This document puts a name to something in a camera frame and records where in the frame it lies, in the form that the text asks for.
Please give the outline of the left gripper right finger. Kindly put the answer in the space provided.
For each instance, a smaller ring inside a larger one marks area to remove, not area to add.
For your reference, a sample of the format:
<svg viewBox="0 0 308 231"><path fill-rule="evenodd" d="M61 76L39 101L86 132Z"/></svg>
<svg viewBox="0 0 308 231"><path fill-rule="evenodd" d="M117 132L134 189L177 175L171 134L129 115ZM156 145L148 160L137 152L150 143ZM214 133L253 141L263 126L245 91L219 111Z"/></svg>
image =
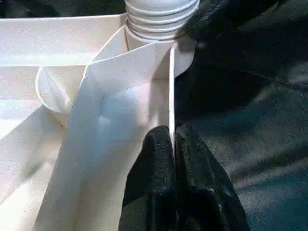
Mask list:
<svg viewBox="0 0 308 231"><path fill-rule="evenodd" d="M180 231L248 231L250 227L231 179L199 134L175 132Z"/></svg>

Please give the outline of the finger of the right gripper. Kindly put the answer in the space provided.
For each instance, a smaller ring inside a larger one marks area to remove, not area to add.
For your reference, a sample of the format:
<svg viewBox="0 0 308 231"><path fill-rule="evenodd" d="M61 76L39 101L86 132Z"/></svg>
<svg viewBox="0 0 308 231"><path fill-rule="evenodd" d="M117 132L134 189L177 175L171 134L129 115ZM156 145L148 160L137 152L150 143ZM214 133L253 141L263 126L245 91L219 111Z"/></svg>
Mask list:
<svg viewBox="0 0 308 231"><path fill-rule="evenodd" d="M235 31L248 21L279 5L278 0L202 0L198 9L177 32L202 46Z"/></svg>

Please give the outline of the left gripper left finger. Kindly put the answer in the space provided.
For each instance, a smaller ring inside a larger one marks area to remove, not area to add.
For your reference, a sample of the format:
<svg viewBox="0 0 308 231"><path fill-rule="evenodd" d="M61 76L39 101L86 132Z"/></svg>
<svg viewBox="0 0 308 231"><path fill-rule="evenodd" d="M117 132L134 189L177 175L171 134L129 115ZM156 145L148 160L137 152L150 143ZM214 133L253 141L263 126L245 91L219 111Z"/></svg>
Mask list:
<svg viewBox="0 0 308 231"><path fill-rule="evenodd" d="M167 126L151 129L128 173L119 221L121 231L176 229L176 174Z"/></svg>

